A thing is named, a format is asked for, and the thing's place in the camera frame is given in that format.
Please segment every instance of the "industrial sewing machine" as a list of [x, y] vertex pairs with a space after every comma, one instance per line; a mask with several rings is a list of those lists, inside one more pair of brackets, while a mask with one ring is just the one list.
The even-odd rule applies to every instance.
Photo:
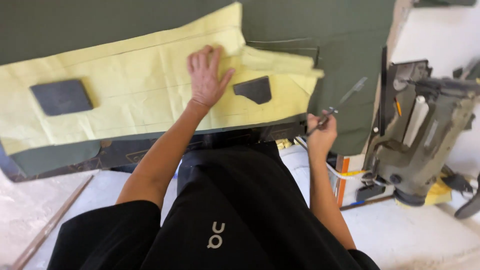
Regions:
[[[475, 81], [431, 78], [431, 71], [428, 61], [393, 64], [384, 70], [363, 167], [370, 172], [364, 175], [366, 185], [373, 189], [393, 185], [394, 197], [409, 206], [425, 203], [459, 134], [471, 128], [480, 96]], [[451, 187], [462, 181], [454, 173], [449, 177]], [[456, 217], [479, 210], [480, 196], [475, 195]]]

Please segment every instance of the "left hand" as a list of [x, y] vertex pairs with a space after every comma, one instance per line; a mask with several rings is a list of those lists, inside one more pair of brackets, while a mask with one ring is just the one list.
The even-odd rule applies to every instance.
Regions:
[[[218, 81], [218, 64], [222, 49], [222, 47], [218, 47], [213, 50], [212, 46], [206, 45], [187, 58], [188, 73], [192, 77], [191, 101], [206, 106], [208, 109], [220, 100], [227, 84], [235, 73], [235, 69], [230, 68], [220, 82]], [[212, 51], [214, 51], [213, 56], [208, 63], [208, 55]]]

